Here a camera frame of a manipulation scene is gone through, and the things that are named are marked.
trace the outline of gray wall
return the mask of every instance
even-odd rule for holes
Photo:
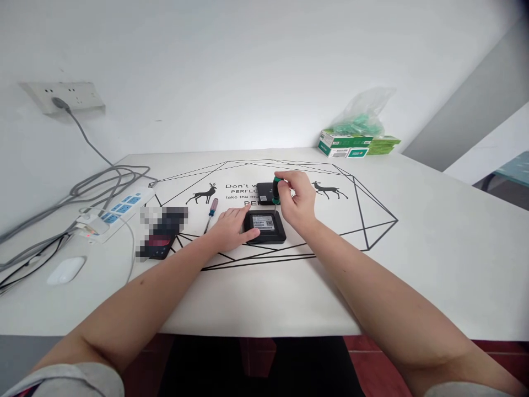
[[[0,336],[0,395],[22,380],[60,337]]]
[[[528,101],[529,25],[522,18],[403,154],[444,171]]]

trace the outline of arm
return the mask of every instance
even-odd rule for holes
[[[213,255],[259,235],[258,229],[239,234],[249,209],[250,205],[223,212],[207,234],[121,288],[55,345],[33,371],[60,363],[100,362],[123,372]]]
[[[276,172],[283,217],[304,238],[344,295],[362,329],[414,395],[444,382],[472,382],[513,395],[527,390],[421,294],[314,216],[306,174]],[[296,195],[291,198],[290,188]]]

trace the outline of person's right hand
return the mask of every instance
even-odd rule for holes
[[[314,215],[314,202],[316,191],[310,185],[309,177],[301,171],[277,171],[278,178],[285,179],[277,184],[281,199],[281,212],[283,218],[300,233],[305,228],[310,228],[316,222]],[[293,197],[290,189],[296,194]]]

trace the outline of white mouse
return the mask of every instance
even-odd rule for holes
[[[50,274],[47,283],[49,285],[59,285],[70,282],[79,273],[79,270],[81,270],[85,262],[86,258],[84,256],[76,256],[63,260],[53,273]]]

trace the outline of tile floor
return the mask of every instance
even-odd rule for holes
[[[411,396],[397,369],[367,336],[344,336],[351,360],[366,396]],[[529,387],[529,352],[518,342],[474,341],[497,362]],[[276,345],[272,339],[240,338],[247,375],[266,377]],[[155,397],[160,386],[171,335],[157,335],[123,375],[127,397]]]

